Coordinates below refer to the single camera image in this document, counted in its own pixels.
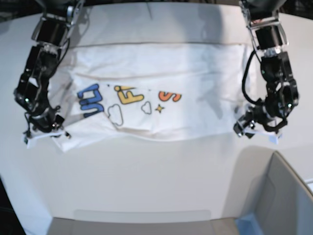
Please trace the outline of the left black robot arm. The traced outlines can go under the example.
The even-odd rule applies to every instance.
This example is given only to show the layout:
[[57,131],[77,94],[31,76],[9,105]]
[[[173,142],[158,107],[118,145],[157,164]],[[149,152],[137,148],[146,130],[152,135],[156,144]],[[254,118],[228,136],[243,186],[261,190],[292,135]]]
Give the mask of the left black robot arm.
[[[284,47],[289,44],[279,19],[283,0],[241,0],[239,2],[253,50],[242,79],[242,93],[249,105],[236,121],[233,130],[249,139],[256,135],[256,124],[263,133],[279,137],[280,130],[288,124],[288,117],[299,103],[297,83],[290,59]],[[267,95],[253,100],[246,91],[246,81],[254,56],[260,63],[261,76],[266,82]]]

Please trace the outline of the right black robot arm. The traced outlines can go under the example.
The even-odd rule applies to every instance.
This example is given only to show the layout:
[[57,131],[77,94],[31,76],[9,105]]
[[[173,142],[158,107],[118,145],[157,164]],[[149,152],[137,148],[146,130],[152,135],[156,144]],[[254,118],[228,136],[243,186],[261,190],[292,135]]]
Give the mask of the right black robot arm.
[[25,110],[25,144],[35,139],[32,131],[40,131],[44,136],[52,137],[66,133],[63,127],[65,119],[59,114],[61,107],[51,106],[48,87],[67,54],[84,3],[83,0],[38,1],[43,14],[31,37],[36,44],[31,48],[14,90],[15,101]]

